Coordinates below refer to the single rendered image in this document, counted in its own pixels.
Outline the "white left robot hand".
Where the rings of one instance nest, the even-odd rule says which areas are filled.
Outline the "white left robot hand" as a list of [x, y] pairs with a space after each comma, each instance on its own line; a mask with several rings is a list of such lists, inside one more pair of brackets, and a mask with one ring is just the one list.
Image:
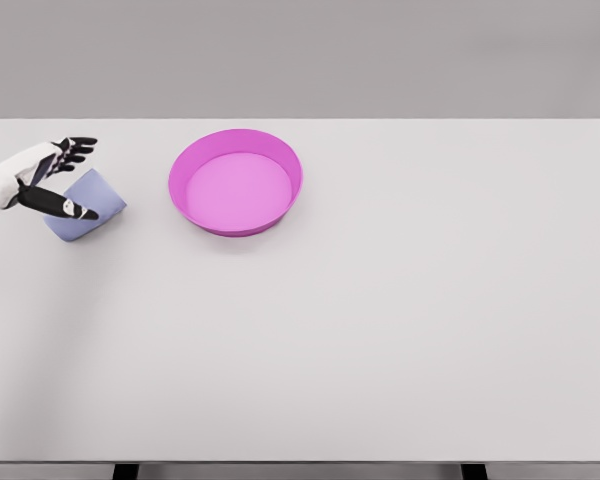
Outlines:
[[7, 209], [21, 205], [58, 218], [97, 220], [95, 211], [40, 186], [53, 175], [73, 171], [96, 144], [92, 137], [66, 137], [58, 142], [43, 142], [2, 161], [0, 173], [12, 176], [17, 189]]

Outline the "lavender blue cup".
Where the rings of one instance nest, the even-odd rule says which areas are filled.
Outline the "lavender blue cup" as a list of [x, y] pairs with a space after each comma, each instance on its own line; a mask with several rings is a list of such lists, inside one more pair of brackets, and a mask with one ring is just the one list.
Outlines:
[[46, 226], [61, 240], [75, 241], [103, 226], [126, 206], [126, 202], [95, 169], [90, 169], [76, 180], [64, 196], [74, 204], [86, 207], [99, 215], [98, 220], [65, 219], [45, 216]]

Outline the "pink round plate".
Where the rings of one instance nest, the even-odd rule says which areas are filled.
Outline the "pink round plate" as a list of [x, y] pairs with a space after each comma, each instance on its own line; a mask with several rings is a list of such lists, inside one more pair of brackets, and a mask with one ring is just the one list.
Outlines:
[[168, 191], [178, 212], [224, 237], [262, 233], [296, 202], [304, 181], [300, 157], [284, 140], [256, 129], [203, 136], [173, 162]]

